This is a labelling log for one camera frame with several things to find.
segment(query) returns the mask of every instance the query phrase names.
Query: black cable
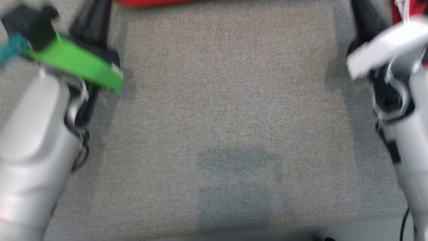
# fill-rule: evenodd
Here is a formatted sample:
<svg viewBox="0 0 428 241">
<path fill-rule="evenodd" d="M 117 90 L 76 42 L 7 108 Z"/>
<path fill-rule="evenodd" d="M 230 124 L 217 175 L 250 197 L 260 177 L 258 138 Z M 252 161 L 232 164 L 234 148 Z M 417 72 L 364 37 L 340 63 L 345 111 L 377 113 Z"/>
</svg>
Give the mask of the black cable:
<svg viewBox="0 0 428 241">
<path fill-rule="evenodd" d="M 88 160 L 89 156 L 89 131 L 86 131 L 83 135 L 83 141 L 82 141 L 82 147 L 83 149 L 77 154 L 76 161 L 74 162 L 74 165 L 71 169 L 71 173 L 75 173 L 77 170 L 79 170 Z"/>
<path fill-rule="evenodd" d="M 407 220 L 407 216 L 409 216 L 409 212 L 410 212 L 410 208 L 407 207 L 406 213 L 404 214 L 404 217 L 403 217 L 403 222 L 401 223 L 400 241 L 403 241 L 404 227 L 406 226 L 406 220 Z"/>
</svg>

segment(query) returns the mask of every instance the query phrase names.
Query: black mount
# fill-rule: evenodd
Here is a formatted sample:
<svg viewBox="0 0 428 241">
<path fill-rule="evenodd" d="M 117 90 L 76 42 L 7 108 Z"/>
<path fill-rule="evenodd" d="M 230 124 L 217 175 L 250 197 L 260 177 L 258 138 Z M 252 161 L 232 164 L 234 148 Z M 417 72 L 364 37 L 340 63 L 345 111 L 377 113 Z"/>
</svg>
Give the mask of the black mount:
<svg viewBox="0 0 428 241">
<path fill-rule="evenodd" d="M 51 21 L 57 17 L 58 11 L 50 5 L 39 11 L 20 4 L 3 15 L 1 21 L 9 36 L 22 35 L 30 48 L 38 51 L 56 38 Z"/>
<path fill-rule="evenodd" d="M 351 6 L 354 13 L 357 36 L 349 46 L 347 55 L 362 44 L 370 42 L 389 27 L 369 0 L 351 0 Z M 388 65 L 371 70 L 368 74 L 368 79 L 373 84 L 376 103 L 385 113 L 400 109 L 403 103 L 399 92 L 391 84 L 385 82 Z M 407 111 L 410 113 L 413 110 L 412 102 Z"/>
<path fill-rule="evenodd" d="M 87 0 L 68 31 L 75 44 L 120 67 L 118 52 L 107 48 L 111 6 L 112 0 Z M 89 123 L 98 96 L 99 87 L 87 81 L 85 83 L 89 99 L 77 113 L 76 127 L 85 127 Z M 72 93 L 79 95 L 76 91 L 71 89 Z"/>
</svg>

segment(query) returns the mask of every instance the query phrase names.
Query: floor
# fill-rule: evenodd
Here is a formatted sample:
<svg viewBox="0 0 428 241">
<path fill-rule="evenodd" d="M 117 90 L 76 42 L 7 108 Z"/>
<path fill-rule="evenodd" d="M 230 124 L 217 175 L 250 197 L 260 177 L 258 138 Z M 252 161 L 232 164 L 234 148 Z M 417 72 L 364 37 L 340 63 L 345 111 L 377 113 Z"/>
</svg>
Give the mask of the floor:
<svg viewBox="0 0 428 241">
<path fill-rule="evenodd" d="M 193 237 L 163 238 L 151 241 L 318 241 L 326 237 L 332 237 L 336 241 L 362 241 L 377 240 L 391 241 L 398 240 L 401 226 L 401 218 L 359 221 L 351 223 L 338 223 L 319 227 L 288 226 L 267 230 L 219 233 L 211 235 L 198 235 Z M 404 230 L 404 240 L 413 240 L 411 217 Z"/>
</svg>

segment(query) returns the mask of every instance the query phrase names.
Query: gray table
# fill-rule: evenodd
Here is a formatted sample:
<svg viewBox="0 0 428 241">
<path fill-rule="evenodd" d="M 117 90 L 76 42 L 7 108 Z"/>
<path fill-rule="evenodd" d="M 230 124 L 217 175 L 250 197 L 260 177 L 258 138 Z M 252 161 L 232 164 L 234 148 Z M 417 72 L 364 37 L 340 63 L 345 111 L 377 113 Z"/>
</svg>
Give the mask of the gray table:
<svg viewBox="0 0 428 241">
<path fill-rule="evenodd" d="M 389 16 L 390 1 L 378 2 Z M 59 29 L 80 3 L 54 2 Z M 347 0 L 115 6 L 112 21 L 125 85 L 100 95 L 91 157 L 70 178 L 46 240 L 402 215 L 369 90 L 346 70 Z M 22 60 L 1 73 L 1 126 L 35 71 Z"/>
</svg>

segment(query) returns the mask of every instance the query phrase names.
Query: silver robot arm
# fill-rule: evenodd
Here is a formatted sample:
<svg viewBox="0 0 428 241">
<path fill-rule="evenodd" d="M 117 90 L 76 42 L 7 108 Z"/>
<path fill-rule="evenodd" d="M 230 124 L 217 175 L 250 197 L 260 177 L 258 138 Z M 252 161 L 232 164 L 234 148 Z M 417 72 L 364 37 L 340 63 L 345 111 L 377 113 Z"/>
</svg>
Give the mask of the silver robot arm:
<svg viewBox="0 0 428 241">
<path fill-rule="evenodd" d="M 413 217 L 415 240 L 428 240 L 428 71 L 412 74 L 414 111 L 403 119 L 380 122 L 397 180 Z"/>
<path fill-rule="evenodd" d="M 0 240 L 43 240 L 81 138 L 65 124 L 70 91 L 42 68 L 0 134 Z"/>
</svg>

